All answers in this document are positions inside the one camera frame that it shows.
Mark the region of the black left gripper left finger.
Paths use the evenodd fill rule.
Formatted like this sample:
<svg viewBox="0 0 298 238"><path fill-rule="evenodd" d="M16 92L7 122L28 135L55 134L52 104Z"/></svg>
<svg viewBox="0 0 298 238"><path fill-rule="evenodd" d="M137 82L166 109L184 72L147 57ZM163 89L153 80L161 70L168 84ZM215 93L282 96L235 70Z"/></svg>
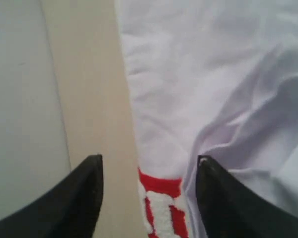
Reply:
<svg viewBox="0 0 298 238"><path fill-rule="evenodd" d="M0 238L91 238L102 200L102 155L90 155L46 194L0 220Z"/></svg>

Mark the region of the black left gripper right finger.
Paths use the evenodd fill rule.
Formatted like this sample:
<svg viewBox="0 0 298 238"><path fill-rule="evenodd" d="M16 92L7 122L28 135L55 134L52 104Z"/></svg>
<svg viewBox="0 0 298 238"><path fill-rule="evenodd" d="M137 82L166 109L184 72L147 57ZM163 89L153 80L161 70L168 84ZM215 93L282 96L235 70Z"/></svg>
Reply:
<svg viewBox="0 0 298 238"><path fill-rule="evenodd" d="M298 218L244 186L214 158L199 155L196 198L210 238L298 238Z"/></svg>

